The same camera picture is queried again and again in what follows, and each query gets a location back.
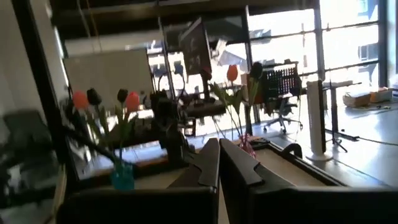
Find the tulip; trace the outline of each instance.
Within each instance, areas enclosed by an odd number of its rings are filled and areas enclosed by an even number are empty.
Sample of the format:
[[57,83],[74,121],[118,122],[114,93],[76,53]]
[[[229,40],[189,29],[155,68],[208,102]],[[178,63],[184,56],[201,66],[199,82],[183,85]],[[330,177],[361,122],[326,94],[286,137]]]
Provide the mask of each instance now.
[[139,108],[139,95],[131,92],[126,98],[127,110],[130,112],[137,111]]
[[98,106],[102,102],[100,95],[97,93],[97,91],[94,88],[87,90],[87,98],[88,102],[93,106]]
[[226,72],[226,77],[231,82],[235,81],[238,77],[238,67],[236,65],[230,65]]
[[73,104],[78,110],[85,110],[88,107],[87,96],[82,91],[75,91],[72,96]]
[[128,95],[129,92],[127,90],[120,89],[118,92],[118,101],[123,104],[126,101]]
[[250,77],[258,80],[262,75],[262,64],[260,62],[256,62],[253,64],[250,70]]

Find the ceiling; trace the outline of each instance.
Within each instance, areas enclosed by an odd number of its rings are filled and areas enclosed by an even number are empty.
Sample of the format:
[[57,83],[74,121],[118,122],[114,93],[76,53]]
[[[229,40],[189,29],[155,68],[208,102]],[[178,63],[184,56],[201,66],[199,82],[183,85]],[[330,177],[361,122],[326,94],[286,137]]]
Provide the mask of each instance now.
[[[157,5],[148,0],[50,0],[53,9],[52,22],[61,39],[78,39],[87,36],[82,18],[87,21],[90,35],[113,35],[194,21],[202,16],[205,20],[242,16],[246,5],[251,11],[283,11],[297,7],[304,0],[168,0]],[[306,8],[313,7],[315,0],[305,0]]]

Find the flower vase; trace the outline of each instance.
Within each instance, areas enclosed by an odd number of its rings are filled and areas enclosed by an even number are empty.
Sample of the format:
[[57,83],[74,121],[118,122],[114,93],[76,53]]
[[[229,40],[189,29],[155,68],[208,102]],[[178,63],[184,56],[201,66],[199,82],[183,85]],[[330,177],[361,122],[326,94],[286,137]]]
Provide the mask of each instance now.
[[239,139],[241,140],[239,147],[243,151],[247,152],[251,157],[256,158],[256,153],[254,152],[254,149],[250,144],[250,135],[248,133],[245,133],[243,136],[240,136]]
[[116,190],[134,190],[132,165],[117,164],[111,174],[111,181]]

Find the white wall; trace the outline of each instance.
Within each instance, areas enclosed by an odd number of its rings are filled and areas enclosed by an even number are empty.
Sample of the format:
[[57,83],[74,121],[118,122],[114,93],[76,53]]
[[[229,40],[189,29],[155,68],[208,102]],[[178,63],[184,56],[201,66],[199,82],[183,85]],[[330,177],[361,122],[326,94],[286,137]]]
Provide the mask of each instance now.
[[[66,96],[67,92],[64,88],[66,81],[55,32],[46,13],[44,0],[35,0],[33,3],[32,8],[45,48],[55,92],[57,98],[60,99]],[[39,93],[11,0],[0,0],[0,30],[0,116],[10,111],[26,108],[35,108],[42,113]],[[0,121],[0,142],[6,136],[7,131]]]
[[91,39],[84,38],[67,40],[65,45],[68,51],[68,56],[72,57],[76,55],[93,54],[100,51],[107,52],[126,50],[127,46],[134,48],[152,40],[162,39],[163,37],[160,31],[154,30],[128,34],[103,35],[100,39],[97,37],[91,37]]
[[398,82],[396,71],[396,30],[397,30],[397,1],[387,1],[387,74],[389,86]]
[[[0,63],[0,115],[14,109],[15,104],[12,99],[12,93],[9,89],[6,76],[4,75],[2,64]],[[4,121],[0,119],[0,144],[6,141],[8,134],[9,131],[6,128]]]
[[0,1],[0,61],[16,108],[41,108],[41,102],[10,0]]
[[54,91],[59,101],[67,97],[68,92],[65,89],[67,83],[61,60],[62,50],[59,47],[55,30],[51,25],[49,4],[46,0],[31,0],[31,3],[40,39],[44,46],[44,54],[49,66]]

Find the orange tulip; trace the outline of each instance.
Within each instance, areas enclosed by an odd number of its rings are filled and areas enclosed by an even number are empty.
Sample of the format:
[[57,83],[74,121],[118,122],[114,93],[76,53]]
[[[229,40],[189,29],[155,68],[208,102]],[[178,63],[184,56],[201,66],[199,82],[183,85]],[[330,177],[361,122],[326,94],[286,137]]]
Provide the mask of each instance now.
[[82,91],[75,91],[72,100],[75,108],[78,110],[85,110],[89,105],[87,96]]
[[139,95],[136,92],[131,92],[126,98],[127,110],[130,112],[137,111],[139,108]]
[[238,77],[238,67],[236,65],[230,65],[228,67],[228,72],[226,73],[226,77],[231,82],[235,81]]

